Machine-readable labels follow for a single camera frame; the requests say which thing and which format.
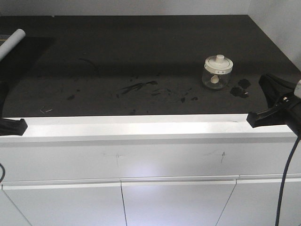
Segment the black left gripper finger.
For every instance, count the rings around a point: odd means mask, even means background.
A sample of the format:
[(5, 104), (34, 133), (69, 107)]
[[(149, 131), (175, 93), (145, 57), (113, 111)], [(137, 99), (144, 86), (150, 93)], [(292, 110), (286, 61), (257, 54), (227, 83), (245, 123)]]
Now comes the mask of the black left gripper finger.
[(12, 120), (12, 119), (0, 119), (0, 135), (10, 136), (17, 135), (22, 136), (28, 125), (24, 119)]

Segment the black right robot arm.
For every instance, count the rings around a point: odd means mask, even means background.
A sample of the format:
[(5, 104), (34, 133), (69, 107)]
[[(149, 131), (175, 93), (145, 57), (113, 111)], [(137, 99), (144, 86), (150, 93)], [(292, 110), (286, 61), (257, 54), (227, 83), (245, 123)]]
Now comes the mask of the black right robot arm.
[(291, 83), (272, 74), (264, 74), (259, 85), (268, 109), (250, 112), (247, 122), (252, 128), (287, 125), (297, 136), (301, 134), (301, 82)]

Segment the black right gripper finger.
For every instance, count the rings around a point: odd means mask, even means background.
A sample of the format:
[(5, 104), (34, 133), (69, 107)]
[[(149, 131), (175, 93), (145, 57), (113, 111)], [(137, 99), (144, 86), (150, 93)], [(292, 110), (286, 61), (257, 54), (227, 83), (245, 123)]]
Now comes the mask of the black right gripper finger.
[(291, 129), (300, 129), (301, 104), (278, 103), (274, 107), (261, 112), (250, 112), (246, 120), (252, 128), (287, 125)]
[(259, 79), (259, 85), (266, 97), (268, 108), (283, 102), (284, 97), (288, 99), (296, 97), (294, 95), (296, 84), (285, 81), (273, 74), (262, 75)]

